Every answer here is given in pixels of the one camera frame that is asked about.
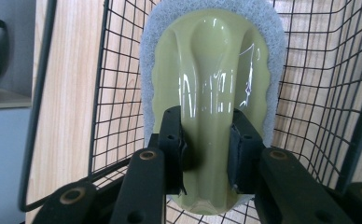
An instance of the olive green plastic object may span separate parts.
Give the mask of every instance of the olive green plastic object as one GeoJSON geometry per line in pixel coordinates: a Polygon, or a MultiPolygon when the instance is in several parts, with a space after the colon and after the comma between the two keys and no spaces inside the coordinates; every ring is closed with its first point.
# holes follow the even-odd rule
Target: olive green plastic object
{"type": "Polygon", "coordinates": [[[189,156],[188,195],[174,195],[183,209],[202,215],[230,210],[241,198],[227,175],[230,125],[238,108],[262,135],[270,84],[268,48],[247,19],[222,9],[194,11],[162,34],[152,71],[153,133],[163,112],[181,105],[189,156]]]}

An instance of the light blue surface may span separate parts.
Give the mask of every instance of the light blue surface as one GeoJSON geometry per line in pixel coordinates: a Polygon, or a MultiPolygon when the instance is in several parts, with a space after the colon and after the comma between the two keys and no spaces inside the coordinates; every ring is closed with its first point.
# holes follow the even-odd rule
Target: light blue surface
{"type": "Polygon", "coordinates": [[[0,110],[0,223],[21,223],[18,209],[21,164],[30,108],[0,110]]]}

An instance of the gray speckled sponge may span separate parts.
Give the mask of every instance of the gray speckled sponge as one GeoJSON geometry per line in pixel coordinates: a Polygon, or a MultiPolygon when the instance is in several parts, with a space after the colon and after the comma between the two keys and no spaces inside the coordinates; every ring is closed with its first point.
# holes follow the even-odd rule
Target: gray speckled sponge
{"type": "Polygon", "coordinates": [[[285,60],[285,33],[276,11],[265,0],[163,0],[155,6],[144,27],[140,46],[146,145],[155,122],[152,111],[154,89],[151,81],[151,72],[155,63],[155,47],[161,34],[173,21],[191,11],[206,8],[222,8],[247,18],[255,24],[265,38],[269,49],[268,68],[271,73],[271,85],[266,93],[268,111],[263,123],[263,143],[269,147],[273,139],[278,82],[285,60]]]}

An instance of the wire mesh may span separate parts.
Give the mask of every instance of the wire mesh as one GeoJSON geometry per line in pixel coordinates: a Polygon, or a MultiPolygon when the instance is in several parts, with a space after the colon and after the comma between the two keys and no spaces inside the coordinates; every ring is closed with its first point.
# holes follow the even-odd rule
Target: wire mesh
{"type": "MultiPolygon", "coordinates": [[[[90,175],[144,146],[139,44],[158,1],[108,0],[98,69],[90,175]]],[[[335,188],[362,113],[362,1],[270,1],[287,51],[273,145],[295,153],[312,176],[335,188]]],[[[126,168],[98,183],[102,186],[126,168]]],[[[167,202],[168,223],[258,223],[253,200],[221,216],[198,216],[167,202]]]]}

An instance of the wire grid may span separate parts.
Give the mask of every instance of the wire grid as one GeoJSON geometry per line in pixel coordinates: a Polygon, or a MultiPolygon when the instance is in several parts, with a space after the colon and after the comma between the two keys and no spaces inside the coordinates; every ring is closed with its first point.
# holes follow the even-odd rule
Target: wire grid
{"type": "MultiPolygon", "coordinates": [[[[144,146],[138,66],[140,36],[159,2],[108,0],[90,172],[144,146]]],[[[273,145],[294,152],[334,188],[362,106],[362,1],[270,1],[287,37],[273,145]]],[[[118,170],[98,187],[124,175],[118,170]]],[[[258,223],[253,200],[222,216],[198,216],[167,202],[168,223],[258,223]]]]}

